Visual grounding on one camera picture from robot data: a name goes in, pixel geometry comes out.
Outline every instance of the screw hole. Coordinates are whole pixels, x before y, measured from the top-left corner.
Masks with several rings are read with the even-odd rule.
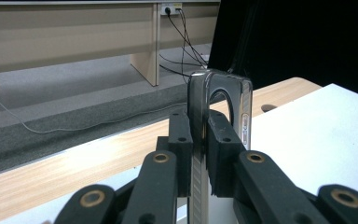
[[[153,158],[155,162],[166,162],[168,159],[169,157],[166,154],[157,154]]]
[[[154,224],[156,222],[156,218],[153,214],[147,213],[141,215],[138,222],[139,224]]]
[[[246,158],[252,162],[263,162],[264,161],[264,157],[262,155],[259,155],[256,153],[250,153],[246,156]]]
[[[348,207],[358,208],[358,197],[352,194],[350,191],[343,189],[333,189],[331,196],[337,202],[344,204]]]
[[[98,189],[85,193],[80,198],[80,204],[83,207],[93,207],[100,204],[104,200],[104,193]]]

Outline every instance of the desk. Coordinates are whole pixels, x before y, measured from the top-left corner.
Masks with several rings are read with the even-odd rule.
[[[284,105],[321,87],[294,77],[254,91],[253,116],[261,105]],[[227,113],[225,103],[212,109]],[[70,148],[0,174],[0,220],[59,198],[142,163],[168,135],[168,120]]]

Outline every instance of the cable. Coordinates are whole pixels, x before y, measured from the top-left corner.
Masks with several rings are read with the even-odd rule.
[[[22,126],[24,126],[25,129],[27,129],[28,131],[30,131],[32,133],[78,132],[78,131],[83,131],[83,130],[87,130],[87,129],[90,129],[90,128],[94,128],[94,127],[102,125],[102,124],[117,123],[117,122],[121,122],[121,121],[126,120],[126,119],[131,119],[131,118],[139,116],[139,115],[155,113],[155,112],[159,112],[159,111],[171,108],[171,107],[176,106],[176,105],[186,105],[186,104],[187,103],[179,103],[179,104],[168,105],[168,106],[165,106],[165,107],[160,108],[160,109],[144,111],[144,112],[137,113],[135,115],[127,116],[126,118],[123,118],[123,119],[109,120],[109,121],[105,121],[105,122],[100,122],[100,123],[93,124],[93,125],[90,125],[90,126],[87,126],[87,127],[84,127],[84,128],[78,128],[78,129],[58,128],[58,129],[52,129],[52,130],[48,130],[48,131],[37,131],[37,130],[34,130],[34,129],[28,127],[25,124],[25,122],[19,116],[17,116],[13,112],[11,112],[9,109],[7,109],[7,107],[5,107],[0,102],[0,106],[2,106],[10,115],[12,115],[14,118],[16,118],[22,124]]]
[[[191,77],[190,75],[186,75],[186,74],[183,74],[183,73],[180,73],[180,72],[173,71],[172,69],[167,68],[165,66],[162,66],[161,64],[159,66],[162,67],[163,69],[165,69],[165,70],[167,70],[169,72],[175,73],[177,75],[184,76],[184,77]]]
[[[184,51],[185,51],[185,53],[188,55],[188,56],[190,56],[190,58],[192,58],[194,61],[196,61],[196,62],[198,62],[199,64],[199,66],[203,66],[204,64],[203,63],[201,63],[200,62],[200,60],[198,60],[197,58],[195,58],[193,55],[191,55],[185,48],[183,48],[183,47],[181,47]]]
[[[182,68],[182,74],[183,74],[183,59],[185,58],[185,46],[186,46],[186,41],[184,40],[183,41],[183,50],[182,50],[182,65],[181,65],[181,68]],[[182,76],[182,79],[183,81],[185,82],[185,84],[187,84],[186,80],[185,80],[185,76]]]
[[[159,56],[160,56],[163,60],[165,60],[165,61],[167,61],[167,62],[170,62],[170,63],[178,63],[178,62],[174,62],[174,61],[171,61],[171,60],[169,60],[169,59],[164,58],[161,54],[159,54]],[[200,65],[201,65],[201,64],[196,64],[196,63],[183,63],[183,64],[186,64],[186,65],[194,65],[194,66],[200,66]]]
[[[185,13],[184,13],[184,11],[182,10],[182,9],[180,9],[180,8],[178,8],[177,10],[179,10],[180,12],[182,12],[181,13],[181,16],[183,15],[183,20],[182,20],[182,22],[184,22],[185,20],[186,20],[186,17],[185,17]],[[173,25],[173,27],[176,29],[176,31],[179,33],[179,35],[185,40],[185,42],[191,47],[191,49],[193,50],[193,52],[195,52],[195,53],[197,53],[199,56],[200,56],[200,54],[193,48],[193,46],[191,45],[191,43],[186,39],[186,37],[185,36],[183,36],[182,35],[182,33],[179,31],[179,29],[176,27],[176,25],[173,23],[173,21],[171,20],[171,16],[170,15],[168,15],[168,19],[170,20],[170,22],[172,23],[172,25]],[[200,58],[204,61],[204,64],[207,64],[207,62],[200,56]]]
[[[179,11],[179,14],[180,14],[180,17],[182,19],[182,24],[185,28],[185,38],[187,37],[187,40],[188,40],[188,45],[191,47],[192,51],[193,51],[193,54],[194,54],[194,57],[197,58],[197,61],[201,64],[201,65],[204,65],[203,63],[200,62],[199,58],[197,57],[197,54],[196,54],[196,50],[194,48],[192,48],[193,46],[191,45],[191,42],[190,42],[190,37],[188,37],[188,32],[187,32],[187,27],[186,27],[186,16],[185,16],[185,12],[181,9],[181,8],[178,8],[177,9]]]

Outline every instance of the u-shaped metal object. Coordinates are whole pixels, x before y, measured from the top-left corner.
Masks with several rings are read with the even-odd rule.
[[[231,124],[246,149],[250,149],[251,81],[213,69],[192,74],[187,88],[187,115],[194,144],[190,223],[208,223],[208,174],[204,146],[211,98],[218,92],[226,96]]]

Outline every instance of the black cable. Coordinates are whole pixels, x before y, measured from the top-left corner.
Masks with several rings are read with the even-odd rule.
[[[190,56],[194,61],[198,62],[198,63],[199,63],[199,66],[203,66],[203,65],[204,65],[204,64],[202,64],[202,63],[200,62],[200,60],[194,58],[193,55],[191,55],[189,52],[187,52],[187,50],[186,50],[185,48],[183,48],[183,47],[181,47],[181,48],[182,48],[182,49],[185,51],[185,53],[186,53],[188,56]]]
[[[188,32],[187,32],[187,28],[186,28],[186,16],[185,16],[185,12],[181,9],[181,8],[178,8],[177,9],[179,11],[179,14],[180,14],[180,17],[182,18],[182,24],[183,26],[185,27],[185,38],[187,38],[187,41],[188,41],[188,45],[191,47],[192,51],[193,51],[193,54],[194,54],[194,57],[197,58],[197,61],[199,63],[202,64],[202,62],[199,61],[199,58],[197,57],[197,54],[200,55],[194,48],[192,48],[193,46],[191,45],[191,42],[190,42],[190,37],[188,37]]]
[[[163,57],[161,54],[159,54],[159,56],[160,56],[163,60],[165,60],[165,61],[167,61],[167,62],[170,62],[170,63],[178,63],[178,62],[174,62],[174,61],[171,61],[171,60],[169,60],[169,59],[166,59],[166,58]],[[193,66],[200,66],[200,65],[201,65],[201,64],[196,64],[196,63],[183,63],[183,64],[193,65]]]
[[[182,65],[181,65],[181,67],[182,67],[182,74],[183,74],[183,59],[185,58],[185,46],[186,46],[186,41],[184,40],[184,41],[183,41],[183,49],[182,49]],[[185,84],[187,84],[187,82],[186,82],[186,80],[185,80],[185,77],[182,76],[182,78],[183,78],[183,81],[185,82]]]
[[[175,73],[175,74],[177,74],[177,75],[181,75],[181,76],[184,76],[184,77],[191,77],[190,75],[186,75],[186,74],[183,74],[183,73],[180,73],[180,72],[176,72],[176,71],[174,71],[174,70],[172,70],[172,69],[170,69],[170,68],[167,68],[167,67],[165,67],[165,66],[162,66],[161,64],[159,65],[161,68],[163,68],[163,69],[165,69],[165,70],[167,70],[167,71],[169,71],[169,72],[172,72],[172,73]]]
[[[168,19],[170,20],[170,22],[172,23],[172,25],[173,25],[173,27],[176,29],[176,31],[179,33],[179,35],[185,40],[185,42],[191,47],[191,49],[192,50],[195,50],[194,48],[193,48],[193,46],[191,45],[191,43],[190,42],[188,42],[187,41],[187,39],[182,35],[182,32],[180,32],[179,31],[179,29],[176,27],[176,25],[173,23],[173,21],[171,20],[171,16],[168,16]]]

